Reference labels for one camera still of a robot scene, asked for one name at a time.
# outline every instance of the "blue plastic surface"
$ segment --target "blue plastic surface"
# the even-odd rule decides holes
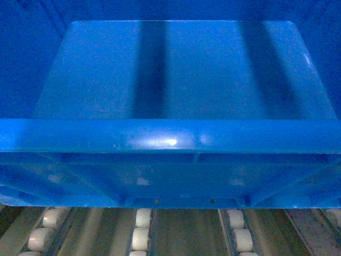
[[[16,53],[21,41],[9,45],[18,35],[5,41],[3,31],[17,21],[0,34],[6,56],[0,68],[11,67],[0,78],[2,203],[341,206],[340,57],[332,44],[340,35],[329,32],[339,26],[338,2],[190,8],[190,1],[160,1],[148,10],[141,1],[136,13],[116,3],[126,10],[116,16],[121,19],[286,19],[297,27],[287,21],[80,21],[65,35],[63,23],[82,4],[69,10],[67,3],[43,2],[39,12],[40,4],[19,2],[45,17],[45,26],[51,21],[64,40],[47,76],[56,48],[39,55],[31,47],[37,60],[28,61]],[[101,19],[110,16],[110,4],[91,6],[77,18],[100,10]],[[205,14],[193,9],[203,7]],[[320,32],[307,29],[316,26]],[[322,32],[329,37],[319,38]]]

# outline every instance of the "white roller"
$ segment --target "white roller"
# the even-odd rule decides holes
[[[237,252],[251,252],[253,249],[251,233],[248,229],[235,229],[233,231],[234,245]]]
[[[54,230],[52,228],[37,228],[28,239],[28,249],[35,252],[42,252],[50,244]]]
[[[258,254],[255,252],[241,252],[239,256],[258,256]]]
[[[240,210],[228,210],[231,229],[244,228],[244,216]]]
[[[326,210],[326,214],[333,224],[341,227],[341,210],[340,209],[328,209]]]
[[[41,256],[40,252],[22,252],[18,256]]]
[[[131,252],[129,256],[147,256],[146,252],[138,251],[138,252]]]
[[[148,250],[148,228],[135,228],[133,233],[132,251]]]
[[[151,209],[138,209],[136,213],[136,227],[150,228]]]
[[[43,218],[43,227],[58,229],[59,225],[63,223],[67,213],[63,209],[48,210]]]

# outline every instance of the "plastic tote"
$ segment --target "plastic tote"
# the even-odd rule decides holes
[[[341,207],[339,1],[0,6],[1,203]]]

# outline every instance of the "roller conveyor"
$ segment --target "roller conveyor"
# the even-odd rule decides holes
[[[3,206],[1,213],[1,256],[341,255],[335,209]]]

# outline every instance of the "blue plastic bin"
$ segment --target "blue plastic bin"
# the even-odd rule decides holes
[[[341,207],[340,11],[1,3],[0,202]]]

